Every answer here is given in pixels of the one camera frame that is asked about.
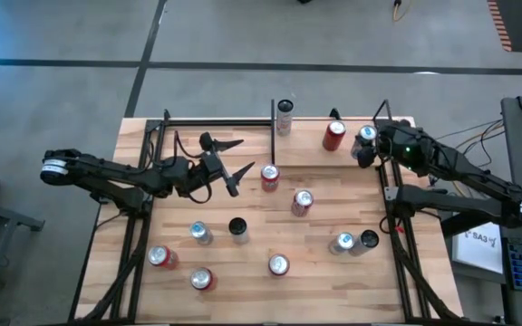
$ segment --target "can lid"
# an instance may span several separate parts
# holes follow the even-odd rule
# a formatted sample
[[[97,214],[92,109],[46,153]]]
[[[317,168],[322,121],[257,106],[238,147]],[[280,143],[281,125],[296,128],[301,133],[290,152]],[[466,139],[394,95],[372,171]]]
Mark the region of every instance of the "can lid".
[[[374,140],[377,133],[376,128],[372,126],[363,126],[360,129],[360,136],[362,136],[363,139]]]
[[[190,227],[190,233],[193,237],[200,238],[207,233],[207,228],[204,223],[197,221]]]
[[[149,251],[149,262],[151,264],[162,264],[167,259],[169,250],[161,245],[152,247]]]
[[[378,245],[378,243],[380,242],[378,234],[376,234],[372,230],[363,231],[362,235],[360,236],[360,239],[362,240],[363,245],[367,246],[368,248],[375,248],[376,245]]]
[[[269,164],[263,167],[263,169],[261,170],[261,175],[268,179],[274,179],[277,176],[279,176],[279,170],[276,166]]]
[[[342,232],[337,236],[337,243],[343,249],[350,249],[353,247],[353,236],[347,232]]]
[[[294,104],[290,100],[280,100],[277,108],[282,112],[289,112],[294,109]]]
[[[201,267],[192,273],[190,276],[190,283],[196,289],[202,290],[210,284],[211,279],[212,276],[210,271],[207,268]]]
[[[247,222],[241,217],[235,217],[228,223],[228,231],[232,235],[242,235],[247,230]]]
[[[299,205],[308,206],[314,202],[314,197],[312,196],[312,193],[310,193],[309,191],[300,190],[295,195],[295,201]]]
[[[341,135],[345,133],[345,125],[340,121],[333,121],[330,123],[329,129],[336,135]]]
[[[285,274],[289,270],[289,260],[282,254],[274,254],[269,259],[269,269],[276,274]]]

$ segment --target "concrete floor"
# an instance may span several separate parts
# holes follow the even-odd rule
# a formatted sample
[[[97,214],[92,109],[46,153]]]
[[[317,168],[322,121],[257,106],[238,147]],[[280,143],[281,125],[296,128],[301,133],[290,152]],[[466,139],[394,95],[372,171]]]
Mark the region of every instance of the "concrete floor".
[[[0,1],[0,58],[139,61],[157,0]],[[502,50],[487,1],[417,0],[392,24],[392,1],[169,0],[152,61],[264,62],[522,68]],[[136,69],[0,66],[0,205],[46,220],[19,230],[2,278],[0,319],[65,321],[98,205],[76,187],[39,180],[47,149],[109,158]],[[522,95],[522,76],[248,72],[149,69],[136,117],[267,116],[272,98],[295,114],[372,115],[388,98],[439,136],[499,117]],[[466,135],[445,139],[455,145]],[[490,168],[510,177],[504,138],[488,144]],[[484,157],[475,150],[470,159]],[[494,283],[457,276],[465,315],[502,313]]]

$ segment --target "soda can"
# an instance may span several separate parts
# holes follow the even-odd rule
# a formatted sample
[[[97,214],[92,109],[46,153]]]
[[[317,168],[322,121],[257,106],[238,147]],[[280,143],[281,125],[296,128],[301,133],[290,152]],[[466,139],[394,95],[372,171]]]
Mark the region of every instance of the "soda can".
[[[212,291],[217,286],[217,277],[208,268],[201,267],[190,275],[190,284],[199,291]]]
[[[324,149],[336,150],[342,144],[343,135],[345,135],[345,125],[341,121],[332,121],[327,126],[324,134]]]
[[[294,203],[291,205],[291,212],[295,216],[306,216],[313,203],[314,196],[309,190],[299,190],[295,193]]]
[[[380,242],[378,234],[372,230],[365,230],[354,240],[353,247],[348,251],[353,256],[365,254],[375,248]]]
[[[291,132],[291,122],[294,117],[294,104],[290,100],[280,100],[277,103],[277,122],[275,127],[279,136],[287,136]]]
[[[353,247],[353,236],[342,232],[330,242],[329,249],[332,254],[343,254]]]
[[[235,217],[228,223],[228,232],[233,235],[233,242],[238,245],[244,245],[249,242],[247,222],[241,217]]]
[[[269,272],[273,276],[283,276],[289,271],[289,259],[284,254],[274,254],[269,258]]]
[[[261,188],[265,192],[273,192],[279,185],[279,169],[272,165],[261,168]]]
[[[175,269],[179,264],[177,253],[170,250],[166,245],[157,245],[149,251],[149,262],[153,266]]]
[[[213,234],[204,223],[197,221],[190,226],[190,234],[199,245],[210,245],[213,242]]]
[[[373,141],[376,139],[378,132],[376,128],[373,126],[363,126],[355,135],[355,140],[353,141],[351,155],[353,159],[358,159],[358,153],[364,147],[369,147],[373,145]]]

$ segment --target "wooden table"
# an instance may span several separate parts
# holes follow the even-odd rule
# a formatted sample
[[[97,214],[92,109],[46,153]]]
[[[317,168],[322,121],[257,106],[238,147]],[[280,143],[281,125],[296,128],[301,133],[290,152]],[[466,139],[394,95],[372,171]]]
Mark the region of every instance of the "wooden table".
[[[272,194],[261,190],[259,173],[271,160],[270,128],[177,128],[189,153],[200,152],[198,136],[207,130],[219,140],[244,139],[243,144],[221,154],[229,173],[249,162],[256,164],[241,181],[239,197],[230,197],[224,183],[218,181],[212,185],[213,197],[205,205],[178,197],[155,202],[149,247],[167,245],[178,253],[181,263],[178,269],[168,271],[145,261],[136,322],[403,321],[390,237],[378,229],[384,206],[377,173],[373,167],[358,168],[349,154],[351,135],[369,120],[344,119],[349,132],[334,153],[321,146],[327,119],[296,120],[289,137],[275,136],[275,163],[282,176]],[[145,121],[123,120],[115,161],[136,166]],[[173,130],[169,128],[165,134],[163,157],[172,155]],[[405,183],[428,184],[407,169],[401,172]],[[290,206],[294,192],[302,188],[314,194],[314,206],[307,217],[296,217],[290,213]],[[197,192],[195,197],[205,195]],[[114,206],[105,206],[99,222],[117,213]],[[247,221],[248,244],[236,245],[231,240],[227,224],[235,216]],[[189,226],[197,220],[212,229],[215,241],[211,246],[200,246],[190,237]],[[449,308],[461,315],[439,221],[417,214],[412,223],[424,276]],[[96,232],[76,317],[89,312],[114,280],[125,227],[123,217]],[[338,233],[359,234],[365,229],[381,236],[377,248],[360,257],[329,254],[327,245]],[[267,270],[269,256],[276,253],[285,254],[291,261],[289,273],[279,280],[271,278]],[[215,291],[201,293],[190,286],[189,275],[201,266],[217,275]],[[418,314],[410,276],[408,282]],[[128,284],[122,314],[128,307],[129,292]]]

